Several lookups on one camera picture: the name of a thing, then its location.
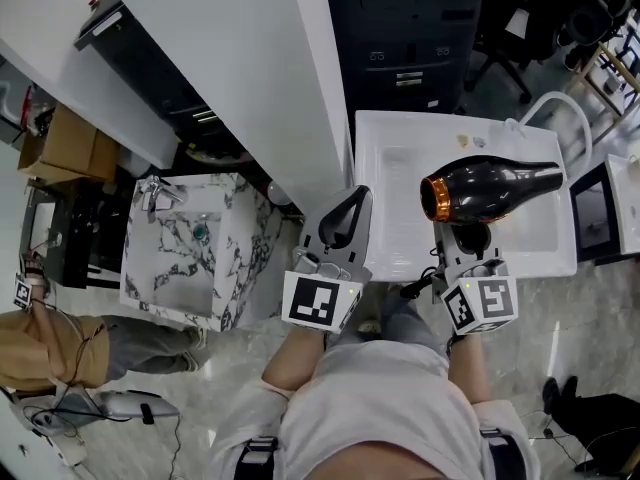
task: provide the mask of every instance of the shoe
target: shoe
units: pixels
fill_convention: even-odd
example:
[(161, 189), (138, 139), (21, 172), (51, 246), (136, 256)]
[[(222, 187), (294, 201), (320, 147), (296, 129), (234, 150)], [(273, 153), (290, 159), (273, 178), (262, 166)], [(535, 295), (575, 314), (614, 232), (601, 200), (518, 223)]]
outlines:
[(576, 392), (578, 390), (578, 377), (572, 375), (565, 382), (564, 387), (562, 388), (562, 400), (573, 400), (576, 397)]
[(571, 56), (571, 54), (568, 54), (568, 55), (565, 55), (563, 64), (568, 71), (571, 71), (573, 73), (578, 69), (578, 66), (580, 65), (580, 59), (579, 58), (574, 59)]
[(560, 388), (558, 388), (558, 381), (549, 377), (547, 382), (542, 387), (542, 402), (544, 408), (542, 409), (545, 414), (551, 414), (553, 406), (560, 400)]
[(358, 326), (358, 332), (364, 334), (380, 334), (382, 328), (377, 320), (365, 320)]
[(207, 346), (208, 333), (206, 329), (202, 327), (189, 327), (187, 332), (193, 337), (193, 345), (191, 348), (194, 350), (202, 350)]
[(200, 369), (200, 363), (193, 356), (193, 354), (191, 352), (189, 352), (189, 351), (184, 352), (182, 354), (182, 357), (187, 362), (187, 369), (185, 370), (186, 372), (196, 372), (196, 371), (198, 371)]
[(566, 30), (561, 30), (560, 33), (556, 36), (556, 44), (560, 48), (564, 48), (565, 46), (569, 46), (573, 43), (573, 39)]

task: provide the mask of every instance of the human arm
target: human arm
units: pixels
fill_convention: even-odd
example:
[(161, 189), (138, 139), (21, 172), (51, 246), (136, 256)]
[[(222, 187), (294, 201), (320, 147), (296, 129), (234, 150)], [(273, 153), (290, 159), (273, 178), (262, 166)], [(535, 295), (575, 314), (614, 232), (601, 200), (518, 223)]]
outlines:
[(262, 374), (262, 380), (286, 391), (297, 391), (309, 382), (324, 354), (321, 331), (295, 327)]
[(452, 345), (449, 380), (460, 388), (471, 405), (491, 400), (480, 335), (469, 334)]
[[(42, 268), (40, 263), (35, 259), (27, 260), (26, 266), (35, 269)], [(27, 278), (43, 279), (43, 276), (39, 273), (30, 272), (27, 274)], [(51, 322), (49, 309), (44, 305), (45, 295), (46, 291), (44, 286), (33, 286), (31, 288), (31, 311), (33, 319), (36, 322), (38, 333), (40, 334), (40, 339), (47, 347), (51, 373), (55, 378), (60, 379), (64, 377), (67, 369), (60, 347), (60, 340)]]
[[(262, 379), (234, 393), (211, 447), (215, 478), (234, 478), (247, 441), (257, 436), (278, 436), (289, 398), (311, 379), (323, 354), (323, 333), (296, 327), (265, 368)], [(275, 452), (276, 462), (281, 453)]]

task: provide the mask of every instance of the marble cabinet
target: marble cabinet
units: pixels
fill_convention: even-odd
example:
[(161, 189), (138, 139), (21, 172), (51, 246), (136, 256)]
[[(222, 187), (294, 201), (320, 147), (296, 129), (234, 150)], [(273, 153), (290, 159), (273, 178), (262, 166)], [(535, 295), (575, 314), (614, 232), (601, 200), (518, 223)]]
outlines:
[(213, 331), (279, 314), (299, 230), (238, 174), (165, 180), (187, 199), (132, 204), (120, 301)]

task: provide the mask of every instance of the white wall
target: white wall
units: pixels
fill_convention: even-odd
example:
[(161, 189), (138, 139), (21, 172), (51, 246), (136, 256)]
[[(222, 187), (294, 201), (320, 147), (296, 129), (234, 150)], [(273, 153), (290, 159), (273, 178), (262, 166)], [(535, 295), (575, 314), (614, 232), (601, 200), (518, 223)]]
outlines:
[(320, 89), (327, 108), (329, 124), (346, 178), (353, 177), (353, 151), (347, 120), (347, 103), (342, 86), (340, 59), (331, 21), (329, 0), (296, 0), (300, 9)]
[[(312, 52), (303, 19), (313, 21), (311, 8), (302, 13), (298, 0), (123, 1), (302, 211), (345, 187), (346, 120), (334, 107), (344, 96), (325, 100), (338, 90), (337, 54), (318, 70), (314, 53), (323, 60), (322, 52)], [(328, 33), (326, 16), (312, 25)]]
[[(27, 178), (16, 171), (19, 153), (0, 143), (0, 312), (16, 309), (11, 303), (14, 276), (18, 269), (18, 244), (27, 204)], [(19, 445), (28, 450), (24, 457)], [(72, 478), (44, 439), (20, 425), (4, 396), (0, 395), (0, 461), (17, 480)]]
[(171, 128), (93, 49), (73, 46), (90, 0), (0, 0), (0, 54), (53, 97), (158, 167), (170, 167)]

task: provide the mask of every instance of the hair dryer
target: hair dryer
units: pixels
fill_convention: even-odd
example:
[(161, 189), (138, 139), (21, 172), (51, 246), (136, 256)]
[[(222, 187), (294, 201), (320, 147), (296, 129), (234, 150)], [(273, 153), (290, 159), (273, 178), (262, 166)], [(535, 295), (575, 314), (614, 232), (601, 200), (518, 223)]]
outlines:
[(555, 162), (516, 162), (477, 155), (451, 162), (420, 183), (422, 209), (432, 221), (489, 223), (522, 203), (562, 186)]

